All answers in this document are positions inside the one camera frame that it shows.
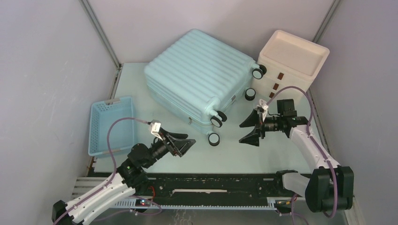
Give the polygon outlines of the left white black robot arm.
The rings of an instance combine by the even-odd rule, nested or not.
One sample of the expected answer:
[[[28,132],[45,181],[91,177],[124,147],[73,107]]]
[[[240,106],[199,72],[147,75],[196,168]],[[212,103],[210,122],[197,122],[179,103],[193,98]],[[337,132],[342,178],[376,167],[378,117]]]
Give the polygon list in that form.
[[[127,159],[102,183],[74,200],[56,202],[53,224],[88,225],[118,201],[134,194],[145,194],[149,186],[145,169],[168,153],[182,157],[195,143],[196,140],[187,134],[162,130],[149,147],[142,143],[134,145]]]

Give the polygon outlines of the light blue ribbed suitcase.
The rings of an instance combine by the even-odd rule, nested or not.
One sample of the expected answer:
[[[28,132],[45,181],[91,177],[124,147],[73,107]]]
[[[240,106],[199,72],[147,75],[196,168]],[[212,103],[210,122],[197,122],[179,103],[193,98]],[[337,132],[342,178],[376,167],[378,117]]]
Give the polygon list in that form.
[[[153,99],[173,115],[220,143],[214,128],[227,121],[227,111],[264,75],[252,57],[192,29],[148,63],[146,84]]]

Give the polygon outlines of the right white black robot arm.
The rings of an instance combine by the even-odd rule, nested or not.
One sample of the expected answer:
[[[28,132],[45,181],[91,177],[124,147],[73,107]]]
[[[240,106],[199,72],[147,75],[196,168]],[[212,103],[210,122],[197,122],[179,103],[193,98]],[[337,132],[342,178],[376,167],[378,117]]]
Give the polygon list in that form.
[[[277,171],[273,190],[279,196],[289,192],[304,197],[312,212],[349,210],[353,205],[354,173],[341,166],[322,146],[308,125],[308,119],[298,116],[293,99],[277,101],[277,114],[268,117],[268,105],[261,99],[251,114],[239,125],[253,127],[239,143],[260,145],[267,132],[283,132],[300,150],[310,169],[308,178],[296,170]]]

